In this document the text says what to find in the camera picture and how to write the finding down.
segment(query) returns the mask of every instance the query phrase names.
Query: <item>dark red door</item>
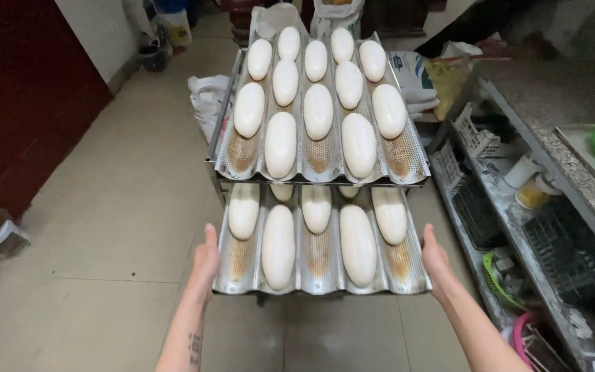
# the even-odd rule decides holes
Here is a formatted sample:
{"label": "dark red door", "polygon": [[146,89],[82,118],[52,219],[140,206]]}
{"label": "dark red door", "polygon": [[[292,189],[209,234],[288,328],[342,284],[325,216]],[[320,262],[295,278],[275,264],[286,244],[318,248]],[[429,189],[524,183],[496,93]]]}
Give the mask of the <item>dark red door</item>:
{"label": "dark red door", "polygon": [[0,207],[21,215],[111,98],[54,0],[0,1]]}

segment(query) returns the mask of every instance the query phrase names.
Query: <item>white plastic crate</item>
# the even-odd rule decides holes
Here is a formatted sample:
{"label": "white plastic crate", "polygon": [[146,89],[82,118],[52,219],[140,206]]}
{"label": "white plastic crate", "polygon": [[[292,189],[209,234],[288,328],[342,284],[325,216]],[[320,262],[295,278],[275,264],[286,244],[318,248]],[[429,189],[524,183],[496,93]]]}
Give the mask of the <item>white plastic crate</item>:
{"label": "white plastic crate", "polygon": [[444,187],[447,190],[452,190],[454,187],[458,186],[458,183],[463,178],[464,174],[458,166],[456,157],[453,156],[453,148],[451,148],[449,140],[442,146],[442,149],[438,153],[438,157],[444,173]]}
{"label": "white plastic crate", "polygon": [[461,134],[467,152],[471,157],[492,157],[498,156],[500,150],[500,138],[491,131],[478,131],[472,119],[472,102],[468,102],[463,112],[458,116],[453,127]]}

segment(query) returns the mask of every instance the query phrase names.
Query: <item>green basket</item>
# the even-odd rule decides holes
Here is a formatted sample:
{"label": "green basket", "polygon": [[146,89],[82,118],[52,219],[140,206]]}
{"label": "green basket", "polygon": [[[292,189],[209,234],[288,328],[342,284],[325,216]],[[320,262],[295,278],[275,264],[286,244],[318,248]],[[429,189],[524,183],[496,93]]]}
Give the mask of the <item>green basket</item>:
{"label": "green basket", "polygon": [[514,300],[513,297],[511,297],[506,292],[504,292],[504,289],[500,286],[500,283],[498,282],[497,278],[495,277],[495,275],[492,272],[492,258],[493,258],[493,256],[494,256],[494,251],[490,251],[483,257],[483,267],[486,269],[485,277],[486,277],[486,283],[488,284],[488,288],[491,289],[491,292],[498,299],[508,302],[508,304],[512,305],[513,307],[515,307],[517,309],[527,311],[527,308],[525,308],[525,306],[522,303],[520,303],[519,300]]}

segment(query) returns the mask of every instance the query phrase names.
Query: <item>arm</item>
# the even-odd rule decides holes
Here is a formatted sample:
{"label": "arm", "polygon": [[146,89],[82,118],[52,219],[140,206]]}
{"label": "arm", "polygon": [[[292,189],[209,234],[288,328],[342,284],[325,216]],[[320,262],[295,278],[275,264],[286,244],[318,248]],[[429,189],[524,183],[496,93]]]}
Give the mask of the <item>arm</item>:
{"label": "arm", "polygon": [[433,282],[433,296],[447,314],[473,372],[529,372],[531,369],[500,335],[451,269],[433,226],[424,228],[422,259]]}
{"label": "arm", "polygon": [[201,368],[203,321],[219,269],[217,233],[206,225],[206,243],[196,248],[192,273],[176,309],[155,372],[198,372]]}

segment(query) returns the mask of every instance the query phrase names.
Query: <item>forearm tattoo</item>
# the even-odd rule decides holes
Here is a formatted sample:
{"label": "forearm tattoo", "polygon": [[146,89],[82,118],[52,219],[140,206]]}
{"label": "forearm tattoo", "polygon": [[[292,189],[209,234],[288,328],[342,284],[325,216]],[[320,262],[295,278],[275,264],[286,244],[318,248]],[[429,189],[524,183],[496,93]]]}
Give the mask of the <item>forearm tattoo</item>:
{"label": "forearm tattoo", "polygon": [[190,344],[190,351],[192,351],[190,364],[199,364],[199,360],[201,360],[201,337],[190,333],[190,340],[192,340]]}

